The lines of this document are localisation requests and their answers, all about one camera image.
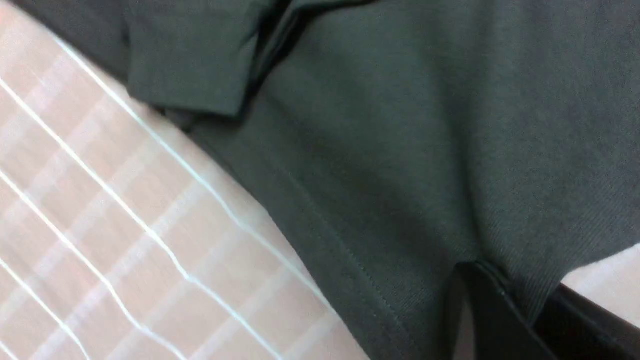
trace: shirt sleeve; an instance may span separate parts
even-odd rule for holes
[[[258,28],[276,0],[130,0],[129,93],[154,106],[235,115]]]

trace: sleeve cuff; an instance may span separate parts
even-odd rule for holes
[[[237,115],[257,42],[255,24],[229,13],[134,13],[132,97],[163,108]]]

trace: pink plaid fabric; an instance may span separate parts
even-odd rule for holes
[[[567,282],[640,325],[638,265],[631,249]],[[259,204],[0,0],[4,358],[366,355]]]

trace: gray fabric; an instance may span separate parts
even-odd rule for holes
[[[567,272],[638,241],[633,2],[144,2],[114,60],[66,25],[76,10],[15,1],[140,99],[236,115],[186,123],[373,359],[446,358],[460,261],[497,265],[533,322]]]

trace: cloth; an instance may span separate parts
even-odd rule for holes
[[[0,0],[0,359],[87,358],[367,356],[247,192]]]
[[[126,74],[134,96],[235,115],[200,115],[190,137],[269,211],[372,358],[444,358],[457,262],[500,267],[533,321],[570,270],[638,239],[632,3],[378,0],[304,12],[296,1],[156,1],[99,25],[131,41],[113,50],[130,58],[109,62],[63,20],[80,10],[17,2]],[[144,61],[162,44],[185,44],[169,49],[178,62]],[[200,78],[157,76],[174,71]]]

